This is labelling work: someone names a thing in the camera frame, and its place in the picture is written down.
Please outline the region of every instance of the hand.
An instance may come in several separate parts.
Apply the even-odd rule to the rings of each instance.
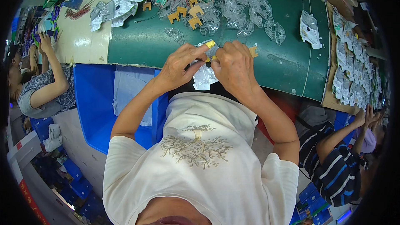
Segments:
[[[356,115],[356,118],[354,118],[352,124],[354,125],[354,128],[358,128],[363,126],[364,123],[365,123],[365,112],[363,109],[360,109],[360,111]]]
[[[41,42],[39,43],[39,52],[41,54],[44,54],[44,51],[42,50],[42,43]]]
[[[364,126],[368,128],[371,122],[374,121],[374,109],[370,104],[367,104]]]
[[[29,48],[29,56],[30,57],[34,57],[34,55],[35,55],[35,52],[36,52],[36,45],[31,45],[31,47]]]
[[[45,52],[46,54],[53,51],[53,47],[51,46],[51,39],[47,34],[44,33],[39,33],[40,36],[40,41],[41,41],[41,49],[43,50],[43,52]]]
[[[189,43],[183,44],[168,56],[161,72],[154,78],[155,85],[161,91],[167,92],[189,82],[204,64],[203,61],[207,60],[207,55],[205,54],[207,50],[207,45],[196,48]],[[202,61],[195,62],[185,71],[186,66],[197,58]]]
[[[255,94],[262,91],[254,77],[253,57],[248,47],[235,40],[216,51],[211,67],[223,87],[243,105],[253,105]]]

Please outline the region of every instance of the red banner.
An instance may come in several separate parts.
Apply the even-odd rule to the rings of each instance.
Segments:
[[[42,212],[40,212],[40,209],[37,207],[36,202],[33,200],[32,196],[30,195],[30,192],[29,192],[29,190],[26,186],[26,183],[23,179],[19,185],[20,185],[20,189],[21,189],[26,201],[28,202],[29,206],[32,208],[33,212],[36,214],[36,217],[39,219],[39,221],[41,221],[44,225],[50,224],[46,220],[46,218],[44,217]]]

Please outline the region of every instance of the assembled plastic component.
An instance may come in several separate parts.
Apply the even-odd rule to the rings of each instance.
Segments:
[[[317,20],[313,17],[313,14],[308,14],[305,10],[302,11],[300,17],[300,35],[303,42],[307,41],[311,43],[313,49],[322,48],[320,43],[320,35],[318,32]]]

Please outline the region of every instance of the tree print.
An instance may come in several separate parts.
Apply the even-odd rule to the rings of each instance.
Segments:
[[[176,163],[187,161],[190,167],[196,165],[202,167],[203,170],[211,166],[217,167],[218,161],[228,160],[225,158],[227,152],[232,146],[227,146],[227,139],[216,137],[213,139],[201,140],[202,132],[211,131],[215,128],[210,128],[210,125],[195,126],[191,125],[182,129],[182,131],[192,131],[194,139],[177,138],[172,135],[167,135],[161,141],[161,149],[164,150],[164,155],[172,155],[176,158]]]

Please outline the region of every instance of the gray sleeve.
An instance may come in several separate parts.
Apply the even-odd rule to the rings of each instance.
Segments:
[[[36,119],[46,118],[51,117],[62,110],[62,105],[60,105],[55,100],[51,100],[50,102],[43,104],[40,108],[32,108],[32,106],[30,105],[30,97],[35,91],[36,90],[31,89],[30,91],[27,91],[25,94],[19,96],[18,98],[18,106],[24,115]]]

